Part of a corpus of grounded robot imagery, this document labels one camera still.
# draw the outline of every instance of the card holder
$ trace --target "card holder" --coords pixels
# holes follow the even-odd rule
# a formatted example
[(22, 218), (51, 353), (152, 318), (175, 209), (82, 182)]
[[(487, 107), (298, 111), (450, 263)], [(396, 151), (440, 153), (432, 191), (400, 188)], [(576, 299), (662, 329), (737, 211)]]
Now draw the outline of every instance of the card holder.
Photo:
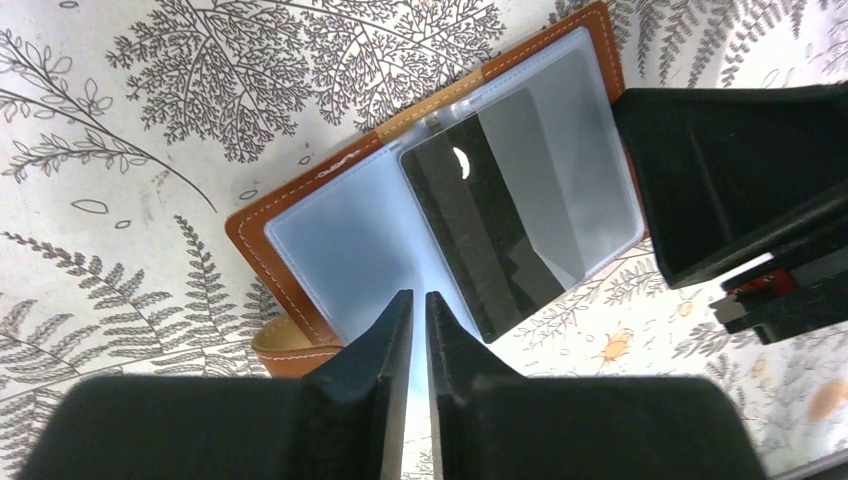
[[(545, 197), (534, 198), (533, 189), (520, 184), (516, 172), (524, 166), (497, 164), (509, 172), (505, 180), (513, 184), (507, 189), (517, 202), (519, 223), (532, 232), (522, 251), (535, 256), (554, 279), (531, 302), (542, 306), (644, 236), (627, 159), (609, 111), (609, 102), (623, 91), (611, 38), (603, 4), (576, 12), (237, 212), (227, 222), (228, 233), (316, 346), (349, 343), (370, 326), (394, 292), (407, 288), (416, 295), (441, 291), (466, 329), (493, 340), (529, 310), (524, 307), (508, 321), (488, 327), (479, 315), (472, 315), (469, 297), (458, 287), (456, 268), (446, 261), (401, 157), (435, 138), (433, 122), (448, 131), (468, 117), (488, 130), (484, 140), (500, 157), (513, 158), (525, 149), (536, 151), (537, 158), (547, 150), (550, 161), (527, 165), (535, 180), (556, 176), (556, 181), (536, 189), (551, 199), (548, 217), (528, 213), (533, 209), (527, 205)], [(505, 141), (511, 114), (503, 110), (520, 109), (516, 101), (526, 104), (528, 96), (533, 115), (513, 113), (523, 113), (528, 122), (535, 118), (541, 137), (533, 140), (525, 132), (520, 141)], [(615, 202), (581, 200), (610, 191), (616, 192)], [(568, 248), (559, 248), (562, 244)], [(512, 280), (520, 283), (517, 277)], [(414, 317), (422, 315), (416, 307)], [(423, 331), (420, 322), (415, 323), (413, 358), (418, 356), (415, 350), (423, 348)], [(263, 335), (273, 337), (260, 332), (254, 342), (257, 350)], [(291, 356), (303, 356), (307, 350)], [(279, 365), (271, 357), (289, 355), (263, 352), (266, 366)], [(413, 389), (415, 377), (426, 378), (415, 369), (413, 365)]]

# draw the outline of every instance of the black plastic part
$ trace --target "black plastic part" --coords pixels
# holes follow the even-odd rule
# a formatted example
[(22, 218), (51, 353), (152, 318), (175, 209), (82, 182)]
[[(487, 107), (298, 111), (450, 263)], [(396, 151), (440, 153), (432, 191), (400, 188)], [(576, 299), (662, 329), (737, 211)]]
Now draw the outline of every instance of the black plastic part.
[(102, 377), (60, 404), (19, 478), (398, 478), (412, 292), (302, 380)]
[(766, 478), (709, 381), (527, 379), (462, 329), (440, 294), (426, 308), (437, 478)]
[(848, 214), (848, 84), (628, 89), (613, 114), (673, 288)]
[(768, 345), (843, 322), (846, 317), (848, 271), (788, 295), (757, 303), (748, 310), (747, 315), (736, 321), (741, 323), (728, 328), (728, 332), (753, 328), (760, 342)]

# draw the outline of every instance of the leather strap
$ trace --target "leather strap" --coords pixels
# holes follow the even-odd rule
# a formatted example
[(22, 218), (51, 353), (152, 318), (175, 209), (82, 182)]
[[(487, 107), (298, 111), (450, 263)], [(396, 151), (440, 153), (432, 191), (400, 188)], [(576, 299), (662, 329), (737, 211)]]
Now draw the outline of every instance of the leather strap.
[(260, 330), (251, 346), (274, 377), (306, 375), (342, 349), (341, 345), (314, 346), (288, 315)]

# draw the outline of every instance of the orange leaf print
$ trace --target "orange leaf print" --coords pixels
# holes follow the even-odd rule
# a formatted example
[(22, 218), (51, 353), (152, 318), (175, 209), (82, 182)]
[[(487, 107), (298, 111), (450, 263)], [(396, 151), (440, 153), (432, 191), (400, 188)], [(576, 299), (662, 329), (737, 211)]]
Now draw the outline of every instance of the orange leaf print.
[(842, 380), (831, 380), (813, 394), (807, 407), (807, 419), (820, 422), (829, 417), (845, 400), (848, 395), (848, 383)]

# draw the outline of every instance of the fern leaf print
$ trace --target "fern leaf print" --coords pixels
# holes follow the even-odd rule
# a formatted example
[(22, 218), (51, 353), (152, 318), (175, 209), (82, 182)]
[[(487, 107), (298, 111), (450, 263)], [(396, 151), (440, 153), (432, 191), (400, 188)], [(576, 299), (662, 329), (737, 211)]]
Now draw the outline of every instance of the fern leaf print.
[(16, 304), (0, 324), (0, 371), (5, 382), (39, 384), (78, 376), (86, 363), (109, 348), (90, 342), (86, 346), (86, 340), (100, 329), (97, 325), (68, 332), (66, 326), (73, 315), (67, 313), (27, 328), (35, 303), (24, 300)]
[(745, 54), (751, 51), (751, 44), (757, 43), (769, 30), (784, 19), (788, 12), (788, 3), (778, 0), (751, 0), (740, 2), (741, 8), (734, 10), (734, 33), (724, 55), (725, 68), (721, 71), (721, 84), (733, 86), (740, 64)]
[(7, 473), (23, 467), (62, 397), (54, 389), (40, 388), (0, 405), (0, 451), (8, 462), (4, 465)]
[(250, 284), (250, 289), (253, 291), (245, 293), (247, 301), (244, 308), (247, 312), (242, 314), (241, 318), (245, 320), (244, 327), (255, 333), (282, 315), (283, 309), (259, 277)]
[(670, 0), (638, 0), (636, 11), (639, 17), (639, 37), (636, 44), (636, 59), (639, 66), (639, 75), (645, 78), (648, 68), (648, 54), (651, 43), (665, 20), (664, 9), (668, 7)]
[(807, 0), (791, 0), (789, 16), (792, 19), (792, 36), (795, 40), (801, 37), (801, 22), (804, 21), (804, 10), (807, 8)]
[(111, 312), (98, 322), (103, 328), (102, 335), (114, 337), (108, 343), (109, 347), (114, 347), (108, 352), (110, 356), (146, 358), (180, 346), (173, 338), (181, 333), (178, 328), (181, 322), (174, 321), (172, 317), (182, 308), (161, 305), (172, 300), (168, 292), (138, 293), (144, 279), (143, 270), (124, 281), (125, 269), (120, 263), (107, 272), (100, 257), (88, 259), (79, 252), (71, 254), (33, 238), (9, 232), (2, 235), (40, 253), (42, 258), (55, 262), (55, 266), (66, 274), (77, 277), (79, 288), (88, 292), (87, 297), (94, 310)]
[(665, 85), (671, 65), (680, 54), (681, 46), (700, 26), (699, 18), (707, 13), (707, 0), (680, 0), (672, 5), (672, 14), (665, 26), (666, 36), (660, 47), (660, 84)]
[(190, 313), (185, 319), (192, 322), (192, 327), (185, 332), (190, 345), (206, 346), (225, 342), (230, 335), (247, 336), (251, 331), (245, 329), (245, 322), (230, 313), (235, 304), (225, 302), (229, 298), (226, 287), (221, 283), (221, 274), (212, 260), (212, 253), (200, 240), (200, 236), (188, 221), (175, 215), (174, 220), (180, 227), (186, 239), (186, 253), (192, 258), (189, 266), (186, 285), (191, 287), (186, 295), (192, 300), (185, 308)]

